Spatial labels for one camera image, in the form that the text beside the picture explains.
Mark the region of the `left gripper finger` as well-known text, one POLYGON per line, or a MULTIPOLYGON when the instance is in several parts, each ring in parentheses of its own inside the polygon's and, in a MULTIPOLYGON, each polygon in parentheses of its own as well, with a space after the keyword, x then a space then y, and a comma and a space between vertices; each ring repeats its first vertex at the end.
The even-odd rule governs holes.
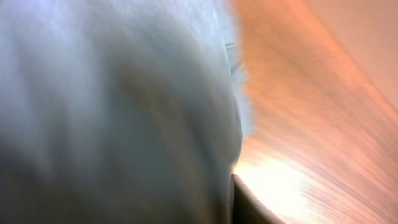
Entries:
POLYGON ((255 199, 238 175, 231 175, 230 186, 232 224, 284 224, 278 216, 255 199))

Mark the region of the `grey shorts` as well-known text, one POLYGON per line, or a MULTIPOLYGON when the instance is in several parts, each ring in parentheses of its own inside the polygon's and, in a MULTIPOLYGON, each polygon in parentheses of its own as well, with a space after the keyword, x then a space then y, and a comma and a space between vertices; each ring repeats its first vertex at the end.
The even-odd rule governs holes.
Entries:
POLYGON ((1 2, 2 223, 230 223, 229 1, 1 2))

